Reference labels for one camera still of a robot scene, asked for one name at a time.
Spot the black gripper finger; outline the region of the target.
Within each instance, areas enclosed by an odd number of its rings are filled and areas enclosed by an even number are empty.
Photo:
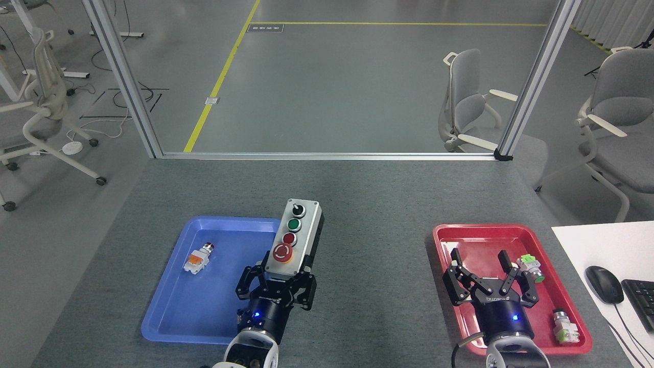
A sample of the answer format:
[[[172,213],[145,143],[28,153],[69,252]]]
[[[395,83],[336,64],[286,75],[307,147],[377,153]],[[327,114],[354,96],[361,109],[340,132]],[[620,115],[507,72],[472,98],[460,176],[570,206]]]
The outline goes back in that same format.
[[[451,303],[458,307],[466,302],[472,295],[474,286],[482,287],[481,280],[462,263],[460,252],[457,248],[450,253],[451,262],[443,273],[443,282],[448,292]]]
[[[267,251],[263,261],[254,266],[246,266],[236,286],[236,294],[240,300],[253,302],[257,299],[272,301],[270,297],[271,280],[265,268],[270,251]],[[259,281],[259,286],[253,291],[250,290],[254,279]]]
[[[300,305],[303,310],[312,309],[317,280],[310,271],[303,270],[288,280],[291,304]]]
[[[522,293],[521,305],[526,308],[532,308],[539,301],[538,292],[536,291],[533,278],[526,271],[520,271],[517,265],[513,265],[507,251],[502,250],[498,254],[498,261],[505,272],[504,281],[500,287],[500,295],[505,296],[512,290],[511,286],[515,280],[519,283]]]

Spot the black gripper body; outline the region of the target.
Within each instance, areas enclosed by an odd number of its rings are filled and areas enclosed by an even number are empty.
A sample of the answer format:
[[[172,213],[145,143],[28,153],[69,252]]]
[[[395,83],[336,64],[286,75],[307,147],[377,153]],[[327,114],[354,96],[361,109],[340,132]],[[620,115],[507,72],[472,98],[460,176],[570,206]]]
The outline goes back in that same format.
[[[243,329],[264,332],[280,344],[287,326],[288,316],[294,305],[291,304],[288,280],[284,282],[271,280],[269,295],[272,301],[265,299],[248,301],[247,307],[238,310],[238,332]]]
[[[497,338],[511,335],[534,338],[532,326],[521,305],[521,297],[511,287],[501,295],[503,281],[498,278],[482,280],[486,287],[471,288],[472,305],[479,329],[484,333],[486,346]]]

